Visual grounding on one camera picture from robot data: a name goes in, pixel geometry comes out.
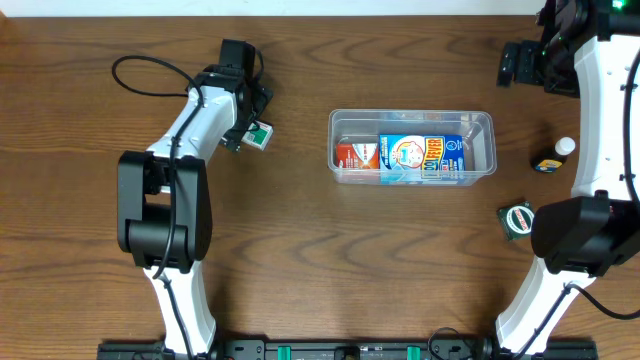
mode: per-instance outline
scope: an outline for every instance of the clear plastic bin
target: clear plastic bin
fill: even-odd
[[[377,143],[379,147],[379,135],[391,134],[461,135],[465,170],[362,170],[336,166],[337,144]],[[327,155],[336,181],[347,184],[469,186],[493,174],[497,167],[491,116],[480,111],[334,110],[329,117]]]

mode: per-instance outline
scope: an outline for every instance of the green light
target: green light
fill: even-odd
[[[625,0],[613,0],[613,2],[611,3],[613,5],[613,7],[615,9],[622,9],[624,7],[624,5],[626,4]]]

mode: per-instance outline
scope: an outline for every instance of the small green package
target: small green package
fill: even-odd
[[[533,208],[528,201],[498,210],[507,240],[513,241],[531,234]]]

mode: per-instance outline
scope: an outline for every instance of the bottle label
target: bottle label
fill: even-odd
[[[542,172],[554,172],[560,166],[562,166],[562,163],[560,161],[543,160],[538,165],[536,165],[536,170],[542,171]]]

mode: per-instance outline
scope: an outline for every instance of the white bottle cap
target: white bottle cap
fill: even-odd
[[[559,155],[566,156],[576,149],[576,142],[572,138],[564,137],[556,143],[556,152]]]

